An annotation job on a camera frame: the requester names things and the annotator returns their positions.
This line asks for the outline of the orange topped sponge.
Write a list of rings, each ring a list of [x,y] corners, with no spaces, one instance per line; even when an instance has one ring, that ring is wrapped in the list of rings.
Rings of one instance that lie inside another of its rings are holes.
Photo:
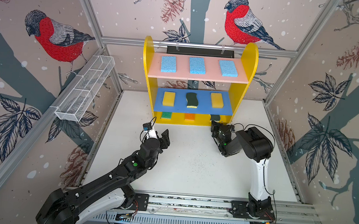
[[[185,113],[184,119],[185,121],[195,121],[196,114]]]

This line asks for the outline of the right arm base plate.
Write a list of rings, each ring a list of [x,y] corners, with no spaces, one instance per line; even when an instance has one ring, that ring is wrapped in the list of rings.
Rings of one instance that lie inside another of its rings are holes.
[[[274,222],[276,220],[275,211],[271,205],[263,206],[258,209],[253,204],[245,201],[231,201],[231,208],[228,211],[234,218],[261,220]]]

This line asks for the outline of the yellow sponge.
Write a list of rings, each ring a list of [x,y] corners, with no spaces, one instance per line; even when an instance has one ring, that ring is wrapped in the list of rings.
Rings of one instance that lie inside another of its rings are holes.
[[[165,91],[162,98],[162,106],[173,107],[175,103],[175,92]]]
[[[224,107],[223,94],[211,93],[211,104],[213,109],[222,109]]]

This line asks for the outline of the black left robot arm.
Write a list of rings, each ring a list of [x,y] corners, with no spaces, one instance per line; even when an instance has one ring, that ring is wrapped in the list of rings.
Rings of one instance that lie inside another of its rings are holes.
[[[83,224],[95,215],[114,208],[128,208],[135,199],[130,183],[151,170],[158,155],[170,146],[169,131],[158,135],[150,130],[140,149],[126,157],[102,177],[70,191],[53,191],[35,219],[37,224]]]

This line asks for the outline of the green topped sponge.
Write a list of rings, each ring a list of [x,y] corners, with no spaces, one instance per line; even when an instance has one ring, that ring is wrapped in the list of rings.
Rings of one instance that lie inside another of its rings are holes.
[[[161,118],[170,120],[172,118],[172,113],[171,112],[162,112]]]

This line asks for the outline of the light blue sponge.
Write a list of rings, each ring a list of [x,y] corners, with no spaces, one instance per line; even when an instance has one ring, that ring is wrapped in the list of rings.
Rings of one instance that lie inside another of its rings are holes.
[[[224,77],[237,77],[238,76],[238,72],[237,72],[234,61],[219,60],[219,66],[220,66],[222,76],[224,76]]]
[[[161,57],[161,72],[162,73],[176,73],[176,57],[162,56]]]
[[[195,75],[205,75],[206,73],[206,68],[205,68],[205,61],[204,58],[202,57],[190,57],[189,58],[189,72],[190,74],[195,74]]]

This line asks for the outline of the dark green wavy scourer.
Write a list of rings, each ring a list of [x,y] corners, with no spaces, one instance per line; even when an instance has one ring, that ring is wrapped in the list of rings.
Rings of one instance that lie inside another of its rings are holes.
[[[198,98],[197,93],[188,92],[186,94],[186,100],[187,100],[187,108],[198,108]]]
[[[211,115],[211,121],[220,121],[221,120],[221,116],[220,115]]]

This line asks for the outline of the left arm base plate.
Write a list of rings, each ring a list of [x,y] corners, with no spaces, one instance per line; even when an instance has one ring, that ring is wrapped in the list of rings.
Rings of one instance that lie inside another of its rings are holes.
[[[117,207],[112,207],[112,210],[123,210],[127,212],[141,212],[147,211],[149,204],[149,195],[137,193],[134,196],[125,196],[124,201]]]

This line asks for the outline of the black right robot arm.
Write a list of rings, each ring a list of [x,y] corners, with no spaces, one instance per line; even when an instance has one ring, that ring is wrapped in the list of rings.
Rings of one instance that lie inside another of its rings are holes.
[[[269,191],[268,164],[274,149],[274,142],[265,136],[259,125],[249,124],[246,128],[235,131],[234,125],[211,122],[211,134],[218,150],[224,157],[243,151],[251,160],[251,187],[248,193],[246,210],[233,205],[231,213],[240,217],[244,214],[253,219],[266,217],[275,221],[275,192]]]

